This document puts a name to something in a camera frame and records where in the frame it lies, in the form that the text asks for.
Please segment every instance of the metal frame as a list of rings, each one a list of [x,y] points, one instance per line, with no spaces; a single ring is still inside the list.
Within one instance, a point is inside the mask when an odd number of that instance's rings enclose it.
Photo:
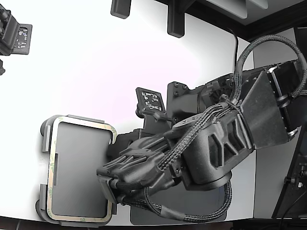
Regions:
[[[52,135],[51,135],[51,144],[50,144],[50,160],[49,160],[49,170],[48,170],[48,191],[47,191],[47,213],[49,217],[54,220],[105,223],[109,221],[112,217],[112,203],[110,201],[108,201],[107,214],[104,218],[68,217],[68,216],[55,215],[52,213],[52,188],[53,188],[53,179],[54,179],[53,170],[54,170],[54,164],[55,164],[58,127],[61,122],[85,126],[85,127],[92,127],[92,128],[108,130],[112,133],[112,144],[115,143],[116,137],[117,137],[116,130],[108,124],[101,124],[101,123],[96,123],[92,121],[86,121],[86,120],[81,120],[81,119],[77,119],[73,117],[68,117],[68,116],[60,116],[55,119],[53,126],[52,126]]]

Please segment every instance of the white table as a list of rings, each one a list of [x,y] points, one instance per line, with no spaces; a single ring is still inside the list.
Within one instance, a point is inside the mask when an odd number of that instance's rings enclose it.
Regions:
[[[111,0],[2,0],[20,23],[33,25],[30,55],[1,58],[0,216],[40,220],[39,185],[47,183],[48,154],[40,126],[47,118],[78,115],[105,120],[118,133],[142,127],[135,88],[162,93],[167,84],[191,89],[233,71],[231,34],[186,15],[186,34],[166,33],[167,6],[133,0],[130,17],[110,15]],[[239,53],[248,43],[240,40]],[[245,64],[253,68],[252,57]],[[255,154],[233,170],[226,220],[253,216]],[[130,225],[118,207],[109,225]]]

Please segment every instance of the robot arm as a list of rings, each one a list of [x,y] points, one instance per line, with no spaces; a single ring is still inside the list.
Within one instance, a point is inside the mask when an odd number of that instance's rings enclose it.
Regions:
[[[243,72],[249,53],[266,41],[290,46],[298,61]],[[301,67],[300,83],[294,87],[280,84],[284,75],[289,75],[284,70],[295,65]],[[219,218],[231,203],[231,170],[254,150],[293,138],[295,129],[287,105],[304,95],[306,79],[307,63],[296,45],[284,37],[269,35],[244,50],[234,74],[194,91],[171,83],[167,111],[161,94],[138,88],[137,115],[145,118],[144,129],[127,134],[128,142],[118,139],[124,149],[97,169],[105,197],[114,204],[143,208],[168,219],[199,223]],[[180,182],[187,190],[197,191],[224,186],[224,204],[210,215],[195,216],[150,201],[150,195]]]

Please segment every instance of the black cable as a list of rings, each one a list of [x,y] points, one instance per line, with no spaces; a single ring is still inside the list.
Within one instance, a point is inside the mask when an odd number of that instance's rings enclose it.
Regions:
[[[289,46],[290,48],[292,48],[295,51],[295,53],[297,54],[297,57],[298,57],[298,59],[301,63],[302,72],[303,72],[302,82],[290,94],[290,96],[292,98],[296,98],[299,95],[299,93],[302,91],[302,89],[304,88],[305,83],[307,81],[307,62],[306,62],[306,59],[305,59],[304,55],[302,54],[302,52],[299,50],[299,48],[296,46],[296,44],[294,44],[291,40],[289,40],[285,37],[282,37],[282,36],[279,36],[279,35],[266,35],[266,36],[260,37],[260,38],[256,39],[255,41],[251,42],[246,47],[246,49],[242,52],[241,56],[239,57],[238,62],[236,63],[236,68],[235,68],[235,72],[234,72],[235,90],[231,94],[231,98],[230,98],[230,100],[234,104],[236,104],[236,102],[238,101],[240,94],[241,94],[243,65],[244,65],[247,57],[249,56],[249,54],[251,53],[251,51],[255,47],[257,47],[258,45],[260,45],[264,42],[268,42],[268,41],[282,42],[282,43],[286,44],[287,46]]]
[[[306,188],[306,186],[304,186],[304,188],[305,188],[305,192],[304,192],[302,195],[300,195],[299,198],[296,199],[296,201],[293,202],[292,205],[290,205],[290,207],[287,208],[287,210],[284,212],[284,214],[283,214],[283,216],[282,216],[282,218],[280,219],[280,222],[279,222],[279,230],[282,229],[282,226],[283,226],[283,219],[284,219],[284,217],[287,215],[287,213],[289,212],[289,210],[300,200],[300,198],[302,198],[302,197],[306,194],[307,188]]]
[[[148,206],[148,208],[150,208],[150,210],[157,214],[158,216],[160,215],[161,211],[159,211],[155,206],[154,203],[151,202],[151,200],[149,199],[149,195],[148,195],[148,188],[144,188],[144,197],[145,197],[145,201],[146,204]]]
[[[201,109],[200,109],[200,103],[201,103],[201,94],[202,91],[204,90],[204,88],[206,88],[206,86],[204,85],[203,88],[201,89],[200,94],[197,97],[197,113],[200,114],[201,113]]]
[[[235,32],[230,29],[230,28],[227,28],[232,34],[233,36],[235,37],[235,40],[236,40],[236,46],[235,46],[235,60],[234,60],[234,70],[236,68],[236,61],[237,61],[237,58],[238,58],[238,48],[239,48],[239,39],[238,39],[238,36],[235,34]]]

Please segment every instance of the black bracket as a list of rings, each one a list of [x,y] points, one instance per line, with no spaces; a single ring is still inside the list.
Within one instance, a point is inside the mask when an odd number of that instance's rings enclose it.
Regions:
[[[130,15],[131,0],[112,0],[111,14],[126,19]]]
[[[175,37],[184,36],[185,12],[196,0],[169,0],[167,33]],[[112,0],[111,14],[126,19],[130,15],[131,0]]]
[[[183,37],[185,32],[185,12],[195,0],[170,0],[168,4],[167,33]]]

